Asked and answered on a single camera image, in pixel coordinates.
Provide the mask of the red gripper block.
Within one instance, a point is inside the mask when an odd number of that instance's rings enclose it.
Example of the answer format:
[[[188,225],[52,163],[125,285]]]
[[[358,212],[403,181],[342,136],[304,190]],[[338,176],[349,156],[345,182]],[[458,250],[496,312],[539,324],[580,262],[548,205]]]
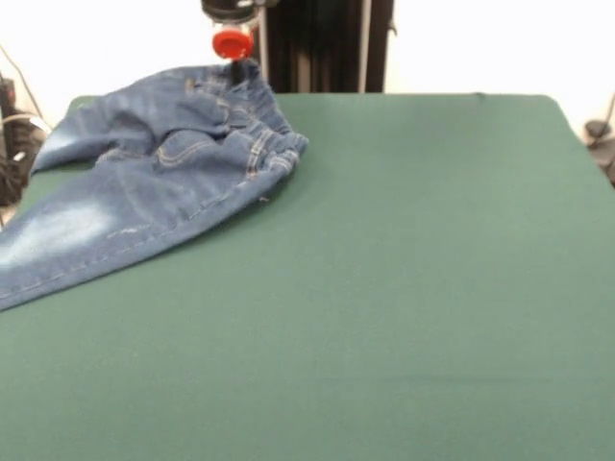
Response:
[[[254,49],[253,33],[240,29],[221,29],[212,37],[212,48],[215,54],[226,60],[237,60],[231,63],[231,78],[233,85],[240,85],[245,79],[244,60]]]

